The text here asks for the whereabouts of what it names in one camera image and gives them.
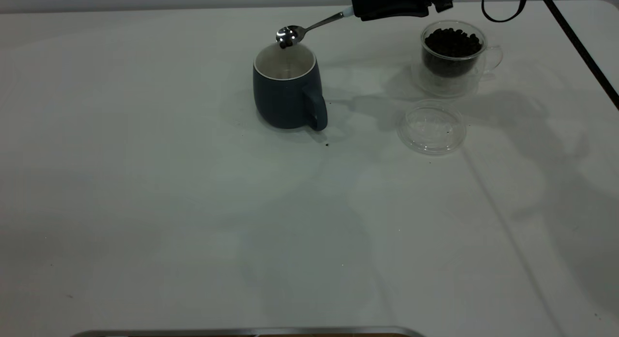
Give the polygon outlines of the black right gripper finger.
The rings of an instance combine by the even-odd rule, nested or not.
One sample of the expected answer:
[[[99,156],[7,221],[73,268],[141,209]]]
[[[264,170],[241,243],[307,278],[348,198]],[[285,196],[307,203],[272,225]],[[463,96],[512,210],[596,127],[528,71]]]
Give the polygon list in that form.
[[[431,0],[352,0],[354,15],[362,21],[397,16],[426,17]]]

